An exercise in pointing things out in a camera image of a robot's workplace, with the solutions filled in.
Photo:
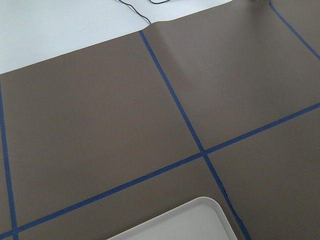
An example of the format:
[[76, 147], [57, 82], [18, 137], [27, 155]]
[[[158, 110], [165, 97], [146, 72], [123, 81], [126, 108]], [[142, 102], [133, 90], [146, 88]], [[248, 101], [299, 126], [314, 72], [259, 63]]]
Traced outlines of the cream bunny serving tray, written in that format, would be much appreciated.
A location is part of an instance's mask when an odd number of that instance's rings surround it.
[[145, 221], [112, 240], [236, 240], [221, 206], [201, 196]]

